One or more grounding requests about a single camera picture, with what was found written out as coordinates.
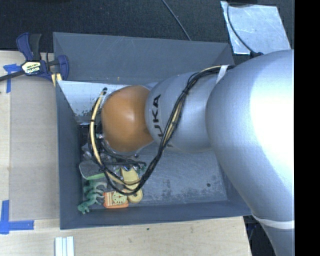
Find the black cable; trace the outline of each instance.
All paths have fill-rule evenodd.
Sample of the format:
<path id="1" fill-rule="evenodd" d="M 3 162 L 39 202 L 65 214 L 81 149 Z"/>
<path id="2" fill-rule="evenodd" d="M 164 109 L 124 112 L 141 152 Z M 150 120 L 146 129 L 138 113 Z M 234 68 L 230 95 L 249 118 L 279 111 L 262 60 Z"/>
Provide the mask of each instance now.
<path id="1" fill-rule="evenodd" d="M 169 12 L 172 14 L 172 16 L 174 17 L 174 19 L 176 20 L 176 22 L 178 22 L 180 28 L 183 30 L 184 34 L 186 35 L 186 37 L 190 40 L 190 36 L 188 35 L 187 31 L 185 30 L 184 26 L 182 26 L 181 22 L 179 21 L 178 17 L 174 14 L 174 12 L 171 10 L 171 8 L 169 7 L 169 5 L 166 3 L 165 0 L 161 0 L 163 2 L 163 4 L 167 7 L 167 9 L 169 10 Z"/>
<path id="2" fill-rule="evenodd" d="M 262 52 L 255 52 L 252 48 L 250 48 L 242 39 L 241 37 L 239 36 L 239 34 L 237 33 L 237 31 L 235 30 L 231 20 L 230 20 L 230 13 L 229 13 L 229 6 L 230 4 L 228 3 L 227 4 L 227 7 L 226 7 L 226 17 L 227 17 L 227 20 L 228 20 L 228 23 L 233 31 L 233 33 L 235 34 L 235 36 L 240 40 L 240 42 L 250 51 L 250 56 L 251 57 L 256 57 L 256 56 L 260 56 L 260 55 L 263 55 Z"/>
<path id="3" fill-rule="evenodd" d="M 171 139 L 171 137 L 173 136 L 174 132 L 176 131 L 179 121 L 181 119 L 181 115 L 182 115 L 182 111 L 184 108 L 184 104 L 185 104 L 185 100 L 186 97 L 189 93 L 189 91 L 193 88 L 193 86 L 196 84 L 196 82 L 202 78 L 203 76 L 218 72 L 220 70 L 221 66 L 214 66 L 214 67 L 210 67 L 207 69 L 204 69 L 203 71 L 200 71 L 196 74 L 193 74 L 192 76 L 190 76 L 190 78 L 188 79 L 187 85 L 185 87 L 185 89 L 182 91 L 181 95 L 179 96 L 178 100 L 176 101 L 173 110 L 171 112 L 171 115 L 169 117 L 169 120 L 166 124 L 165 130 L 163 132 L 163 136 L 161 138 L 161 142 L 160 142 L 160 146 L 157 152 L 157 155 L 154 157 L 154 159 L 150 162 L 148 168 L 146 169 L 144 175 L 141 177 L 140 182 L 137 182 L 136 184 L 137 187 L 135 189 L 129 189 L 131 190 L 131 192 L 123 192 L 120 189 L 118 189 L 113 182 L 110 180 L 108 173 L 109 174 L 113 174 L 113 172 L 111 172 L 107 167 L 102 168 L 102 171 L 104 172 L 104 175 L 108 181 L 108 183 L 111 185 L 111 187 L 125 195 L 125 196 L 131 196 L 134 195 L 135 193 L 137 193 L 142 187 L 143 185 L 146 183 L 146 181 L 148 180 L 148 178 L 151 176 L 151 174 L 153 173 L 154 169 L 157 166 L 157 163 L 159 162 L 159 160 L 161 159 L 161 156 L 169 142 L 169 140 Z"/>

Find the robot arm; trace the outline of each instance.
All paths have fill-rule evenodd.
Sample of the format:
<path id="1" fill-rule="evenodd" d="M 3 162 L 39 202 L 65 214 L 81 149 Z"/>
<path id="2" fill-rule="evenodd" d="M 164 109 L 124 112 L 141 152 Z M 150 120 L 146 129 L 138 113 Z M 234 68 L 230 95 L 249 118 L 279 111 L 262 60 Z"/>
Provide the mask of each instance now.
<path id="1" fill-rule="evenodd" d="M 260 220 L 278 256 L 295 254 L 293 62 L 293 50 L 278 51 L 230 69 L 218 83 L 216 73 L 199 78 L 185 97 L 179 124 L 166 147 L 168 151 L 188 153 L 213 149 L 224 172 Z M 113 120 L 103 124 L 109 118 L 103 114 L 105 134 L 110 134 L 112 128 L 108 126 L 112 123 L 128 134 L 123 141 L 126 145 L 114 149 L 128 155 L 152 140 L 162 143 L 172 109 L 192 76 L 178 75 L 139 88 L 144 93 L 132 92 L 139 104 L 131 106 L 133 111 L 124 108 L 124 112 L 134 113 L 137 118 L 129 119 L 138 123 Z M 118 94 L 135 89 L 130 87 Z M 115 102 L 121 111 L 124 104 Z M 102 113 L 109 107 L 107 100 Z"/>

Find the yellow cable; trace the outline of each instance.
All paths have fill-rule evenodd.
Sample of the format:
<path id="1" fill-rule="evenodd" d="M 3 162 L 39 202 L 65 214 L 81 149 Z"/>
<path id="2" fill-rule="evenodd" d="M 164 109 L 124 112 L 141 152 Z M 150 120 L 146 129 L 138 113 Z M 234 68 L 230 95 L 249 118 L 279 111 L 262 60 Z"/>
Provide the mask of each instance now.
<path id="1" fill-rule="evenodd" d="M 103 165 L 103 163 L 101 161 L 101 158 L 100 158 L 100 155 L 99 155 L 99 152 L 98 152 L 98 149 L 97 149 L 94 130 L 95 130 L 96 115 L 97 115 L 97 112 L 98 112 L 98 109 L 99 109 L 99 106 L 100 106 L 100 103 L 101 103 L 103 95 L 104 95 L 104 92 L 102 91 L 100 93 L 99 98 L 97 99 L 97 101 L 95 103 L 95 106 L 94 106 L 94 109 L 93 109 L 93 112 L 92 112 L 92 115 L 91 115 L 90 125 L 89 125 L 89 135 L 90 135 L 93 154 L 94 154 L 96 160 L 99 162 L 100 165 Z M 114 177 L 113 175 L 111 175 L 108 172 L 107 172 L 107 175 L 113 181 L 115 181 L 115 182 L 117 182 L 119 184 L 122 184 L 124 186 L 126 186 L 126 185 L 134 185 L 134 184 L 137 184 L 137 183 L 140 182 L 140 178 L 137 179 L 137 180 L 134 180 L 134 181 L 123 182 L 121 179 L 118 179 L 118 178 Z"/>

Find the small object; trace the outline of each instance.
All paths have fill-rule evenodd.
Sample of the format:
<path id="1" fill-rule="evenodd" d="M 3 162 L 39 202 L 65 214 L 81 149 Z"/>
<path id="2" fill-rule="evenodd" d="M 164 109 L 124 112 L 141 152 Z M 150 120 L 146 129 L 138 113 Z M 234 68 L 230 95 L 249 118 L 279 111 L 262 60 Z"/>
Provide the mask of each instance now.
<path id="1" fill-rule="evenodd" d="M 112 200 L 117 204 L 117 205 L 123 205 L 127 201 L 127 196 L 120 194 L 118 192 L 114 192 L 112 195 Z"/>
<path id="2" fill-rule="evenodd" d="M 131 168 L 129 171 L 126 171 L 123 168 L 121 168 L 121 175 L 123 176 L 124 182 L 134 182 L 139 179 L 139 176 L 134 168 Z M 127 185 L 127 187 L 131 190 L 134 190 L 137 186 L 138 186 L 138 183 L 133 185 Z M 130 203 L 137 204 L 142 200 L 142 197 L 143 197 L 143 193 L 142 193 L 142 190 L 140 189 L 137 191 L 137 193 L 133 195 L 129 195 L 128 201 Z"/>
<path id="3" fill-rule="evenodd" d="M 116 191 L 105 192 L 103 206 L 107 209 L 126 208 L 129 206 L 128 197 Z"/>
<path id="4" fill-rule="evenodd" d="M 94 204 L 99 204 L 97 198 L 92 198 L 91 200 L 85 201 L 78 205 L 78 210 L 82 212 L 82 214 L 86 214 L 86 212 L 90 212 L 89 206 L 92 206 Z"/>
<path id="5" fill-rule="evenodd" d="M 104 196 L 102 194 L 104 193 L 104 191 L 98 189 L 99 186 L 104 186 L 105 188 L 107 188 L 107 183 L 90 180 L 89 185 L 83 187 L 83 192 L 88 200 L 82 202 L 77 207 L 78 210 L 82 212 L 82 214 L 90 212 L 89 206 L 92 206 L 94 204 L 101 205 L 97 198 L 103 198 Z"/>
<path id="6" fill-rule="evenodd" d="M 75 256 L 74 237 L 56 237 L 54 239 L 54 256 Z"/>
<path id="7" fill-rule="evenodd" d="M 86 194 L 88 192 L 94 191 L 96 193 L 102 194 L 104 191 L 101 189 L 98 189 L 99 186 L 104 186 L 105 188 L 107 188 L 108 185 L 106 182 L 89 180 L 88 185 L 83 187 L 83 192 Z"/>

